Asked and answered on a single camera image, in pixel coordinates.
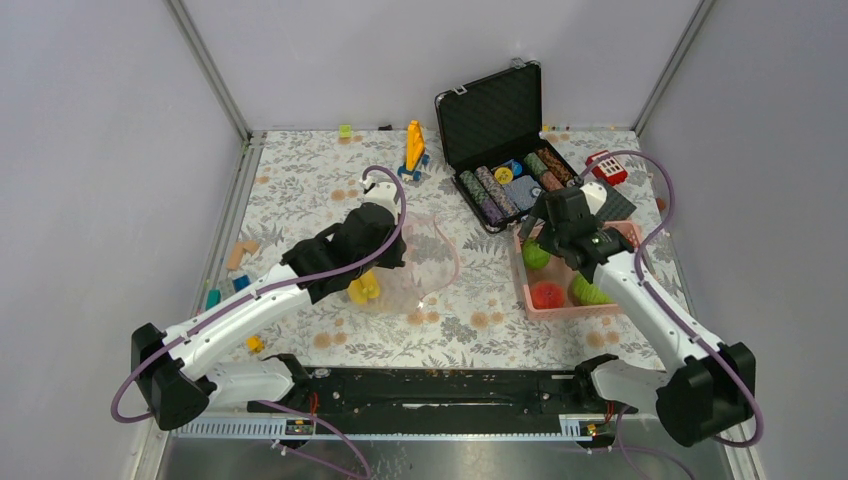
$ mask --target red ball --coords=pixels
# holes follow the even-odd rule
[[[553,282],[539,282],[530,287],[533,308],[548,310],[565,306],[565,289]]]

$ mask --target small yellow object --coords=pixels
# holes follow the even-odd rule
[[[257,335],[254,335],[247,339],[247,349],[253,353],[259,353],[265,350],[265,344]]]
[[[359,278],[350,282],[347,287],[347,295],[353,303],[365,305],[369,299],[380,296],[380,284],[372,270],[363,273]]]
[[[506,185],[512,181],[512,170],[507,167],[498,167],[495,169],[495,180],[501,185]]]
[[[418,120],[413,120],[406,128],[406,169],[414,171],[421,155],[424,155],[424,134]]]

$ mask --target orange block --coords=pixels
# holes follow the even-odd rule
[[[230,252],[230,258],[227,259],[227,270],[238,270],[241,266],[241,261],[244,258],[244,252],[249,252],[255,255],[259,251],[259,243],[248,240],[246,242],[236,242],[233,245],[233,251]]]

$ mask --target yellow duck toy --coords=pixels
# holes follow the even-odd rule
[[[380,284],[377,283],[377,277],[374,272],[368,270],[359,278],[350,282],[347,287],[347,294],[353,303],[365,305],[369,299],[374,299],[380,296]]]

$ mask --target clear plastic bag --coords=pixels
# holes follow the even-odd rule
[[[459,277],[456,246],[439,229],[435,216],[407,214],[402,235],[406,265],[373,268],[369,272],[373,276],[366,273],[354,281],[342,293],[353,308],[374,313],[414,313],[424,297]]]

